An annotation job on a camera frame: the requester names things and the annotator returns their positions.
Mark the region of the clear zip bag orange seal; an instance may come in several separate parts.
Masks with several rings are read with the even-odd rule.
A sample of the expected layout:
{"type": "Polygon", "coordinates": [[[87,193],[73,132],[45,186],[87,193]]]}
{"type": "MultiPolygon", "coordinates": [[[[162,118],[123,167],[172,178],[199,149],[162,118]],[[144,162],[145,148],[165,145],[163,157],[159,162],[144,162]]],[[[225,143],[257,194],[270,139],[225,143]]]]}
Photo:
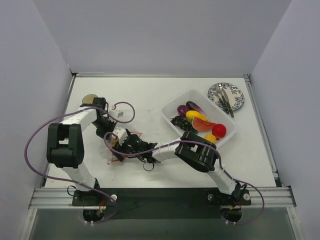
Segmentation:
{"type": "Polygon", "coordinates": [[[126,128],[128,137],[125,140],[123,145],[119,145],[117,143],[113,148],[111,148],[107,144],[107,140],[112,137],[113,132],[107,132],[104,137],[103,141],[106,146],[110,149],[111,154],[120,162],[124,159],[133,159],[138,158],[141,162],[144,162],[144,159],[141,156],[136,155],[136,153],[142,151],[143,141],[141,139],[142,133],[130,131],[126,128]]]}

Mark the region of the fake dark grape bunch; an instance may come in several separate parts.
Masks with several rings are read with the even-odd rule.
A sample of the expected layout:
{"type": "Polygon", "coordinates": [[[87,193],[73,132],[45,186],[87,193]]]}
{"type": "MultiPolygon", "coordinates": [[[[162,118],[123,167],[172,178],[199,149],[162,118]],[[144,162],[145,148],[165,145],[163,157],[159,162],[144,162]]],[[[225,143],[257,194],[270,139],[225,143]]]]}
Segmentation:
{"type": "Polygon", "coordinates": [[[178,127],[179,129],[181,129],[182,131],[184,132],[192,132],[192,133],[195,133],[197,134],[198,132],[193,128],[191,122],[183,117],[183,116],[180,116],[180,115],[177,115],[175,117],[173,117],[170,122],[178,127]]]}

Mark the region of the purple fake onion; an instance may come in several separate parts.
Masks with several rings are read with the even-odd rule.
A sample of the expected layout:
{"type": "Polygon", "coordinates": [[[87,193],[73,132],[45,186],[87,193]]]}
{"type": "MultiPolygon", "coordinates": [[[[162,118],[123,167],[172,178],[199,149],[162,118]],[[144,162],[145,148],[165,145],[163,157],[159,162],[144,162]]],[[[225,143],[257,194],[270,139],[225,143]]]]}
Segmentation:
{"type": "Polygon", "coordinates": [[[186,113],[190,110],[190,108],[187,105],[179,105],[177,107],[177,113],[181,117],[185,117],[186,113]]]}

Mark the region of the fake yellow banana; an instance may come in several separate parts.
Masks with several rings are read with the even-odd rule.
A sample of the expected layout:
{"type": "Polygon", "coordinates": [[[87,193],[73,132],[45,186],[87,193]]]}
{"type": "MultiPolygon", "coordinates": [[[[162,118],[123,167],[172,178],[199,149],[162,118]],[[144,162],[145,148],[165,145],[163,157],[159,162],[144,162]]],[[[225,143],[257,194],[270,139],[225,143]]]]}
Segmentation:
{"type": "Polygon", "coordinates": [[[201,119],[201,120],[203,120],[203,121],[207,121],[207,118],[204,116],[204,115],[202,115],[201,113],[199,113],[199,112],[197,112],[197,111],[195,111],[195,110],[189,110],[187,113],[186,113],[186,116],[185,116],[189,121],[192,121],[192,119],[194,118],[194,117],[196,117],[196,118],[199,118],[199,119],[201,119]]]}

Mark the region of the fake watermelon slice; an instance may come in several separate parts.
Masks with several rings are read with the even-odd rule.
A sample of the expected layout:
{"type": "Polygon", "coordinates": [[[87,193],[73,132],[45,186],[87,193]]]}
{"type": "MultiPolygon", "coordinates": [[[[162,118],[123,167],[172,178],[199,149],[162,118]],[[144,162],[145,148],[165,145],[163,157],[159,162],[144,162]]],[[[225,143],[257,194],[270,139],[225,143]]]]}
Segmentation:
{"type": "Polygon", "coordinates": [[[212,128],[217,125],[214,122],[204,121],[198,117],[193,117],[191,121],[192,127],[198,132],[208,132],[211,131],[212,128]]]}

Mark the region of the fake purple eggplant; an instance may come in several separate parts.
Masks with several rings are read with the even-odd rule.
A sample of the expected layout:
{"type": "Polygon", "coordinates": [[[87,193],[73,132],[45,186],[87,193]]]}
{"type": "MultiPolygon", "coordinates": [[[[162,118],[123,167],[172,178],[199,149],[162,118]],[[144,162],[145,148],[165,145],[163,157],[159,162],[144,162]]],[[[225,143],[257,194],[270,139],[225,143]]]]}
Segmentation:
{"type": "Polygon", "coordinates": [[[186,106],[192,111],[197,111],[200,114],[205,115],[205,112],[193,101],[187,101],[186,106]]]}

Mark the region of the fake yellow lemon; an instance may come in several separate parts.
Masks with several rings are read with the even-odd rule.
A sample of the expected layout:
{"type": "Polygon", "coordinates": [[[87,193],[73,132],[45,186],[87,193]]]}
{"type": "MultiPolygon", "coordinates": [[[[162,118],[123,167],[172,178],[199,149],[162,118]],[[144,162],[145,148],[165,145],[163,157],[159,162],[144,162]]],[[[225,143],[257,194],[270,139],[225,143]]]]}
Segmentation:
{"type": "Polygon", "coordinates": [[[213,144],[215,144],[216,141],[217,141],[217,137],[216,137],[215,135],[213,135],[212,133],[206,134],[206,135],[204,136],[204,139],[205,139],[206,141],[209,141],[209,142],[213,143],[213,144]]]}

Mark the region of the white plastic basket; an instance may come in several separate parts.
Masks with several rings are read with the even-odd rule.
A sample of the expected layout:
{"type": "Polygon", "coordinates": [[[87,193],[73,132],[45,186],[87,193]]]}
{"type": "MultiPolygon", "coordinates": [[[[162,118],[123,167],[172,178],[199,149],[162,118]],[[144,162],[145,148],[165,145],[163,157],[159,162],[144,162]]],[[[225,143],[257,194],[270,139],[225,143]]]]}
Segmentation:
{"type": "Polygon", "coordinates": [[[160,114],[180,137],[188,129],[202,138],[209,134],[216,136],[217,148],[237,131],[232,118],[194,88],[171,97],[160,108],[160,114]]]}

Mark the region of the fake red apple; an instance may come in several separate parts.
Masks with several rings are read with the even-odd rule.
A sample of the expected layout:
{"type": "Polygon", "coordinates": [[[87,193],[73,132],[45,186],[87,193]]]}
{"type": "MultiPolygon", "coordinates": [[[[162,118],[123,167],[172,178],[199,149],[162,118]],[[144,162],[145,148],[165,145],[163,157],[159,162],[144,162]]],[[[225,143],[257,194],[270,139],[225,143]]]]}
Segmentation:
{"type": "Polygon", "coordinates": [[[223,124],[215,124],[212,127],[212,134],[217,138],[224,138],[227,134],[227,128],[223,124]]]}

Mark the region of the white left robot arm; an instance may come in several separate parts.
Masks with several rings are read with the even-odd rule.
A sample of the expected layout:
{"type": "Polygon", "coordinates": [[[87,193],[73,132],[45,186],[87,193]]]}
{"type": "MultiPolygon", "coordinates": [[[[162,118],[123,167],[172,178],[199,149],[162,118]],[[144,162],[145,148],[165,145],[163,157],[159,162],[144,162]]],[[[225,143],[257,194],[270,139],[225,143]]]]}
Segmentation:
{"type": "Polygon", "coordinates": [[[112,132],[116,122],[108,116],[108,107],[104,97],[95,97],[92,103],[83,103],[75,114],[48,126],[47,161],[62,169],[76,182],[75,188],[85,192],[83,199],[91,206],[100,203],[102,193],[98,190],[98,180],[84,163],[83,131],[93,125],[96,128],[95,134],[100,138],[107,132],[112,132]]]}

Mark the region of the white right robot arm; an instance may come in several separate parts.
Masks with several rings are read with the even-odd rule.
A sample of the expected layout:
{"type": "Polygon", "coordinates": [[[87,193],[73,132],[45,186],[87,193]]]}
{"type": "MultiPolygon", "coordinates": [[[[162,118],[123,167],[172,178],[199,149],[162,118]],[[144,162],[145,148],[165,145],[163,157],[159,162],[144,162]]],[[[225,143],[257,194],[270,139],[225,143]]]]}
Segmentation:
{"type": "Polygon", "coordinates": [[[191,131],[184,132],[182,137],[173,141],[152,143],[118,127],[105,134],[104,142],[120,161],[137,158],[143,163],[155,165],[179,158],[194,170],[208,174],[222,193],[225,203],[233,204],[240,197],[240,181],[225,172],[216,145],[191,131]]]}

